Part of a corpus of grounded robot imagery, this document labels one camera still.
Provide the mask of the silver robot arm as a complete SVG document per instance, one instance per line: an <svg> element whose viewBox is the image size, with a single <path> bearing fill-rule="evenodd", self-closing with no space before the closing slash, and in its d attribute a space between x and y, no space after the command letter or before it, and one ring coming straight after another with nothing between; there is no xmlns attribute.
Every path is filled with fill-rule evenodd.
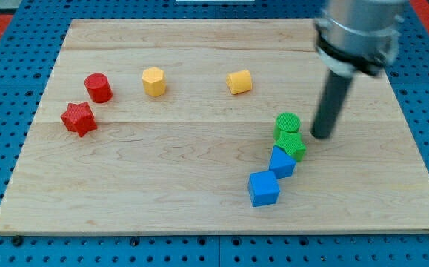
<svg viewBox="0 0 429 267"><path fill-rule="evenodd" d="M329 0L314 20L316 50L336 75L377 76L399 52L408 0Z"/></svg>

